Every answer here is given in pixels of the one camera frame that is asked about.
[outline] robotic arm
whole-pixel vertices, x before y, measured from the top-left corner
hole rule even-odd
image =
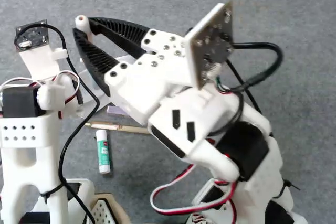
[[[280,173],[282,158],[270,123],[245,104],[242,95],[277,70],[281,49],[266,42],[234,43],[232,23],[232,4],[227,3],[216,5],[184,37],[123,20],[82,15],[76,18],[73,35],[86,68],[109,100],[190,164],[172,182],[153,191],[150,202],[157,212],[191,214],[188,224],[306,224],[304,217],[292,212],[293,200]],[[16,46],[31,73],[31,83],[8,88],[18,80],[12,79],[0,86],[1,218],[6,224],[22,221],[27,185],[41,192],[34,211],[49,211],[53,224],[82,223],[82,209],[88,211],[94,193],[92,182],[65,180],[57,165],[60,119],[77,113],[82,98],[77,74],[58,67],[57,60],[68,57],[66,46],[49,47],[48,26],[42,20],[31,26],[34,29],[17,28],[18,34],[27,32],[17,36]],[[124,49],[135,62],[118,61],[95,46],[97,34]],[[218,75],[234,49],[254,48],[275,51],[277,60],[238,87],[222,86]],[[28,158],[27,148],[36,151],[35,163]],[[192,206],[155,206],[155,196],[196,165],[207,167],[214,178],[196,195]],[[77,193],[70,182],[80,185]],[[67,201],[62,186],[79,204],[69,195]]]
[[[153,192],[156,211],[194,213],[189,223],[204,217],[216,224],[307,223],[292,212],[269,121],[244,104],[240,94],[275,72],[282,61],[281,49],[265,42],[234,44],[232,19],[231,3],[218,4],[181,37],[122,20],[78,16],[73,34],[84,64],[110,101],[147,125],[182,161],[209,168],[215,178],[198,193],[194,207],[155,207],[156,194],[188,174],[193,168],[189,166]],[[135,63],[118,62],[97,48],[92,43],[97,34],[124,49]],[[264,73],[228,89],[215,82],[234,48],[272,49],[278,58]]]

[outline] white cap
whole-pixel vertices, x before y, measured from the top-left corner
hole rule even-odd
[[[97,142],[107,140],[106,130],[97,130],[96,131],[96,138],[97,138]]]
[[[111,167],[109,165],[100,165],[99,166],[99,172],[101,174],[106,174],[111,172]]]

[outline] screw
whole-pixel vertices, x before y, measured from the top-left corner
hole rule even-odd
[[[206,43],[207,45],[210,43],[210,37],[206,36],[206,38],[204,39],[204,43]]]
[[[226,10],[224,11],[224,16],[225,16],[224,22],[225,22],[225,23],[229,23],[229,22],[230,22],[230,20],[231,20],[231,15],[232,15],[232,12],[231,12],[230,9],[226,9]]]
[[[198,47],[203,46],[203,41],[201,41],[200,39],[196,40],[195,43],[196,43],[196,46]]]

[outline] black cable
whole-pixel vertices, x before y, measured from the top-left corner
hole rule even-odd
[[[231,62],[229,59],[227,59],[227,60],[226,60],[226,63],[227,63],[227,65],[229,66],[229,68],[231,69],[232,73],[233,73],[233,74],[235,75],[235,77],[237,78],[237,80],[239,81],[239,83],[240,83],[241,85],[243,85],[243,84],[244,84],[244,81],[243,81],[243,79],[241,78],[240,74],[238,73],[237,69],[233,66],[232,62]],[[261,109],[260,109],[260,107],[259,107],[259,105],[258,105],[256,99],[253,97],[251,91],[249,91],[248,89],[246,89],[246,90],[245,90],[245,93],[247,94],[248,98],[250,99],[250,101],[251,101],[253,107],[256,109],[256,111],[258,111],[260,114],[262,114]]]
[[[19,39],[19,37],[26,32],[27,30],[31,29],[31,28],[35,28],[35,27],[46,27],[49,28],[53,31],[55,31],[62,42],[62,48],[65,49],[68,53],[67,50],[67,45],[66,45],[66,41],[64,38],[64,35],[62,34],[62,32],[57,29],[56,27],[49,25],[49,24],[31,24],[26,26],[25,28],[23,28],[16,36],[14,39],[14,45],[17,46],[18,48],[20,48],[21,50],[26,50],[25,48],[21,48],[18,44],[17,44],[17,40]],[[76,69],[74,68],[70,58],[69,58],[69,53],[68,53],[68,57],[67,57],[67,62],[69,64],[70,69],[78,75]],[[61,151],[60,154],[60,158],[59,158],[59,164],[58,164],[58,177],[59,180],[61,181],[61,184],[64,185],[68,191],[71,192],[71,194],[73,195],[73,197],[76,199],[76,201],[78,202],[78,204],[82,207],[82,209],[84,210],[84,212],[86,213],[86,215],[90,218],[90,220],[92,221],[93,224],[95,224],[95,219],[93,217],[93,215],[91,214],[90,210],[85,206],[84,202],[78,197],[78,195],[76,194],[76,192],[71,188],[71,186],[68,184],[67,180],[64,178],[63,176],[63,163],[64,163],[64,158],[65,158],[65,154],[66,151],[71,143],[71,141],[74,139],[74,137],[77,135],[77,133],[81,130],[81,128],[90,120],[90,118],[97,112],[97,110],[99,109],[100,106],[100,101],[99,99],[95,96],[95,94],[88,88],[88,86],[86,86],[86,84],[83,82],[83,80],[79,77],[79,81],[80,84],[83,86],[83,88],[90,94],[90,96],[92,96],[92,98],[94,99],[94,101],[96,102],[96,106],[93,108],[93,110],[90,112],[90,114],[77,126],[77,128],[72,132],[72,134],[69,136],[69,138],[67,139],[67,141],[65,142],[63,149]]]
[[[208,136],[217,136],[222,133],[227,132],[228,129],[230,129],[236,122],[238,122],[243,114],[243,109],[244,109],[244,96],[240,92],[236,92],[235,95],[238,96],[239,104],[238,104],[238,109],[236,113],[232,116],[230,121],[228,121],[224,126],[219,128],[216,131],[210,132]]]
[[[243,92],[246,89],[261,83],[269,76],[271,76],[280,67],[284,58],[281,48],[273,43],[268,42],[233,43],[232,46],[235,49],[269,49],[277,54],[277,58],[273,62],[273,64],[270,67],[268,67],[265,71],[248,78],[243,84],[238,85],[234,88],[229,89],[223,88],[225,92]]]

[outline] wire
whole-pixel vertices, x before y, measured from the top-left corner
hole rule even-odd
[[[4,83],[2,83],[2,84],[0,85],[0,92],[3,90],[3,88],[4,88],[6,85],[8,85],[8,84],[10,84],[11,82],[14,82],[14,81],[31,81],[32,83],[37,83],[37,84],[39,84],[40,86],[43,85],[42,82],[33,80],[32,78],[15,77],[15,78],[11,78],[11,79],[5,81]]]
[[[253,87],[270,77],[281,65],[283,61],[283,53],[281,48],[273,43],[268,42],[250,42],[250,43],[233,43],[235,49],[269,49],[277,54],[276,60],[273,64],[261,73],[258,73],[248,78],[243,84],[234,88],[223,88],[224,92],[243,92],[246,89]]]
[[[208,210],[210,208],[216,207],[216,206],[220,206],[222,204],[224,204],[226,201],[228,201],[229,199],[232,198],[236,187],[237,187],[237,183],[231,183],[229,190],[224,193],[223,196],[221,196],[221,198],[208,202],[208,203],[202,203],[201,205],[198,206],[189,206],[189,207],[181,207],[181,208],[173,208],[173,209],[161,209],[158,208],[155,204],[154,204],[154,198],[157,196],[157,194],[166,189],[167,187],[170,187],[174,184],[176,184],[177,182],[181,181],[183,178],[185,178],[188,174],[190,174],[194,169],[196,168],[196,165],[189,165],[188,168],[186,170],[184,170],[183,172],[181,172],[179,175],[177,175],[177,177],[175,179],[173,179],[170,183],[162,185],[157,187],[151,194],[150,197],[150,203],[151,206],[154,208],[155,211],[157,211],[158,213],[162,214],[162,215],[185,215],[185,214],[192,214],[194,212],[200,212],[200,211],[204,211],[204,210]],[[221,180],[214,180],[214,183],[221,183]]]
[[[241,78],[240,74],[238,73],[237,69],[233,66],[232,62],[229,59],[227,59],[226,63],[230,67],[232,73],[235,75],[235,77],[237,78],[239,83],[241,85],[243,85],[244,81]],[[262,114],[261,109],[260,109],[257,101],[255,100],[255,98],[253,97],[252,93],[248,89],[245,90],[245,93],[247,94],[248,98],[250,99],[250,101],[251,101],[253,107],[256,109],[256,111],[258,111],[260,114]]]
[[[18,44],[17,44],[17,40],[19,39],[19,37],[25,33],[27,30],[31,29],[31,28],[35,28],[35,27],[46,27],[49,28],[53,31],[55,31],[62,42],[62,48],[65,49],[67,51],[68,57],[67,57],[67,62],[69,64],[70,69],[78,76],[78,73],[75,69],[75,67],[73,66],[70,58],[69,58],[69,52],[67,50],[67,44],[64,38],[64,35],[62,34],[62,32],[57,29],[55,26],[49,25],[49,24],[31,24],[28,25],[26,27],[24,27],[16,36],[14,39],[14,45],[16,47],[18,47],[21,50],[26,50],[25,48],[21,48]],[[93,108],[93,110],[90,112],[90,114],[77,126],[77,128],[72,132],[72,134],[69,136],[69,138],[66,140],[63,149],[61,151],[60,154],[60,158],[59,158],[59,163],[58,163],[58,177],[59,180],[61,181],[61,184],[64,185],[68,191],[71,192],[71,194],[73,195],[73,197],[76,199],[76,201],[78,202],[78,204],[81,206],[81,208],[84,210],[84,212],[86,213],[86,215],[90,218],[90,220],[92,221],[93,224],[95,224],[95,219],[92,215],[92,213],[90,212],[90,210],[87,208],[87,206],[84,204],[84,202],[79,198],[79,196],[76,194],[76,192],[72,189],[72,187],[68,184],[67,180],[64,178],[63,176],[63,164],[64,164],[64,158],[65,158],[65,154],[66,151],[71,143],[71,141],[74,139],[74,137],[78,134],[78,132],[83,128],[83,126],[90,120],[90,118],[97,112],[97,110],[99,109],[100,106],[100,101],[99,99],[95,96],[95,94],[88,88],[88,86],[86,86],[86,84],[83,82],[83,80],[78,76],[79,78],[79,82],[80,84],[83,86],[83,88],[89,93],[89,95],[94,99],[94,101],[96,102],[96,106]]]
[[[217,78],[217,88],[218,91],[222,94],[228,94],[226,91],[222,90],[222,85],[219,82],[219,78]],[[238,96],[238,109],[236,113],[232,116],[232,118],[220,129],[210,132],[208,136],[217,136],[222,133],[225,133],[228,129],[230,129],[236,122],[238,122],[243,114],[243,109],[244,109],[244,96],[242,93],[235,92],[234,93],[236,96]]]
[[[233,203],[232,199],[229,199],[229,202],[231,204],[232,212],[233,212],[232,224],[236,224],[236,221],[237,221],[237,208],[236,208],[236,205]]]

